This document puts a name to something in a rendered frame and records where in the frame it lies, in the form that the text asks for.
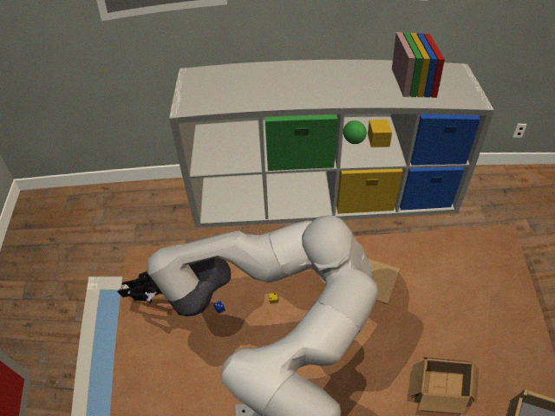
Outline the blue die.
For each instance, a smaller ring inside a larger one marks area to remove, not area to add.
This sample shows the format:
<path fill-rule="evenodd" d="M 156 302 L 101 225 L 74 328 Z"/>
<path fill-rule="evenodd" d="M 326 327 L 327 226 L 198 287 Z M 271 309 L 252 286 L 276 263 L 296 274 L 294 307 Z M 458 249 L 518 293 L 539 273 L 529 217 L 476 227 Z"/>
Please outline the blue die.
<path fill-rule="evenodd" d="M 214 303 L 214 308 L 217 310 L 218 313 L 225 310 L 225 306 L 221 301 Z"/>

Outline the tan flat mat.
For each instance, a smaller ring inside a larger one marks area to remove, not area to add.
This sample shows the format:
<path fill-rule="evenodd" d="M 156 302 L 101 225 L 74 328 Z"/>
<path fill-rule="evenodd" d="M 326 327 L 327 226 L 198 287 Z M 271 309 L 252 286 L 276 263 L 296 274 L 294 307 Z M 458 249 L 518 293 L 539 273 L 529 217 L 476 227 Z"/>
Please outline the tan flat mat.
<path fill-rule="evenodd" d="M 388 304 L 400 269 L 371 259 L 368 261 L 371 264 L 372 279 L 378 288 L 376 301 Z"/>

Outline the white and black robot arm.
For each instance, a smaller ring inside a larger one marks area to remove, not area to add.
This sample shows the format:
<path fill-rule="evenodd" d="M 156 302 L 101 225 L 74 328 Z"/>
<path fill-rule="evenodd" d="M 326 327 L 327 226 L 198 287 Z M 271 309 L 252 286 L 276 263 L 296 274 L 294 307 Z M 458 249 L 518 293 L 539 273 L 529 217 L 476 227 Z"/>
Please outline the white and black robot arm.
<path fill-rule="evenodd" d="M 325 288 L 283 339 L 227 357 L 222 383 L 257 416 L 341 416 L 340 404 L 296 371 L 340 361 L 374 307 L 377 284 L 349 227 L 328 215 L 263 235 L 233 231 L 164 247 L 148 258 L 147 274 L 178 315 L 192 316 L 230 282 L 227 261 L 267 283 L 315 270 Z"/>

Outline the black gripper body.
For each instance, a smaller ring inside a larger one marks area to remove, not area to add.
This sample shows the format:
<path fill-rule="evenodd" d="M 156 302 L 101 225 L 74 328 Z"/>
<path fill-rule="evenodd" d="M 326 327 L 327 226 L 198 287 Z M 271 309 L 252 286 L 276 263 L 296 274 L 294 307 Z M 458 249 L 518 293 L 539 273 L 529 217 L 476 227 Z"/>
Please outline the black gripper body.
<path fill-rule="evenodd" d="M 149 291 L 151 293 L 156 292 L 155 296 L 157 296 L 158 294 L 162 294 L 160 289 L 158 288 L 158 286 L 155 283 L 154 283 L 154 285 L 148 286 L 147 288 L 149 289 Z"/>

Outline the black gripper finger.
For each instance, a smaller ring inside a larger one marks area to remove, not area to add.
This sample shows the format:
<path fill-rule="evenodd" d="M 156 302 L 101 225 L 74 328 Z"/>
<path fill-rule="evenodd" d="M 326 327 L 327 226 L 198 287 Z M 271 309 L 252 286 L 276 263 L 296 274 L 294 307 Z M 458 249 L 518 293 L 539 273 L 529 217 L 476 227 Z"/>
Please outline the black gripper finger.
<path fill-rule="evenodd" d="M 120 289 L 118 290 L 118 293 L 122 297 L 131 296 L 135 301 L 144 301 L 151 303 L 153 301 L 151 298 L 156 294 L 156 292 L 151 293 L 147 287 L 152 285 L 154 285 L 154 281 L 150 281 L 148 283 L 145 283 L 144 285 L 134 288 L 129 287 L 128 289 Z M 145 297 L 146 299 L 144 299 L 143 297 Z"/>
<path fill-rule="evenodd" d="M 144 277 L 146 276 L 146 277 Z M 138 278 L 135 278 L 132 281 L 127 281 L 127 282 L 123 282 L 122 285 L 126 284 L 128 287 L 138 287 L 141 285 L 144 285 L 145 283 L 150 282 L 150 279 L 152 279 L 148 274 L 147 271 L 140 273 Z"/>

